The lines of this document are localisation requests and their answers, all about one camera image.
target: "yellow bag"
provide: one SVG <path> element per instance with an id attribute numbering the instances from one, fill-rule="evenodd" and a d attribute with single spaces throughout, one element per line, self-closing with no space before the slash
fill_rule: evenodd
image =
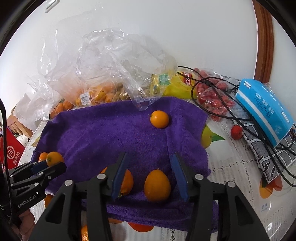
<path id="1" fill-rule="evenodd" d="M 180 73 L 194 79 L 197 78 L 194 73 Z M 191 99 L 191 89 L 195 84 L 195 81 L 188 77 L 184 77 L 179 74 L 174 75 L 170 80 L 170 84 L 165 89 L 163 96 L 173 96 L 180 99 Z"/>

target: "red box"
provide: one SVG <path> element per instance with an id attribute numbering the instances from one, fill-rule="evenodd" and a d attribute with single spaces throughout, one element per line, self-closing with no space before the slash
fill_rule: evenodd
<path id="1" fill-rule="evenodd" d="M 7 164 L 8 169 L 15 168 L 22 156 L 25 148 L 24 146 L 14 137 L 9 129 L 7 133 Z M 3 137 L 0 137 L 0 161 L 4 164 L 4 152 L 3 152 Z"/>

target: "screw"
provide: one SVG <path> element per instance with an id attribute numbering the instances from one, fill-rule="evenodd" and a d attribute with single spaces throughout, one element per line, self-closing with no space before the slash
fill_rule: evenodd
<path id="1" fill-rule="evenodd" d="M 231 188 L 234 188 L 235 187 L 235 183 L 234 182 L 228 182 L 227 185 Z"/>
<path id="2" fill-rule="evenodd" d="M 66 186 L 70 186 L 70 185 L 72 185 L 72 183 L 73 183 L 72 180 L 67 180 L 67 181 L 65 181 L 65 185 L 66 185 Z"/>
<path id="3" fill-rule="evenodd" d="M 201 174 L 196 174 L 196 175 L 194 176 L 194 178 L 195 178 L 196 180 L 202 180 L 202 179 L 203 179 L 203 175 L 201 175 Z"/>
<path id="4" fill-rule="evenodd" d="M 104 173 L 100 173 L 96 177 L 97 177 L 97 179 L 101 180 L 101 179 L 104 179 L 106 177 L 106 175 Z"/>

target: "blue box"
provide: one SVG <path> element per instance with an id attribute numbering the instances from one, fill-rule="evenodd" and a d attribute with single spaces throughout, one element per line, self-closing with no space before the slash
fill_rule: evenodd
<path id="1" fill-rule="evenodd" d="M 290 113 L 257 80 L 242 79 L 236 97 L 259 123 L 273 147 L 276 147 L 294 124 Z"/>

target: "purple towel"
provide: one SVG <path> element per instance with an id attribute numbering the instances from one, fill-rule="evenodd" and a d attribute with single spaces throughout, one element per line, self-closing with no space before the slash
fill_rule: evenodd
<path id="1" fill-rule="evenodd" d="M 167 128 L 152 126 L 149 115 L 155 110 L 170 115 Z M 75 182 L 91 179 L 125 151 L 130 158 L 128 169 L 134 187 L 128 196 L 107 205 L 109 216 L 187 230 L 192 204 L 180 197 L 169 156 L 179 152 L 194 171 L 208 176 L 207 153 L 200 144 L 206 119 L 202 110 L 173 97 L 161 98 L 144 111 L 138 111 L 131 101 L 65 111 L 46 124 L 32 161 L 37 161 L 41 152 L 57 151 L 63 155 L 67 171 L 48 186 L 55 193 L 67 179 Z M 169 178 L 172 191 L 167 201 L 155 204 L 146 199 L 143 189 L 147 175 L 157 168 Z M 217 228 L 217 211 L 214 203 L 213 230 Z"/>

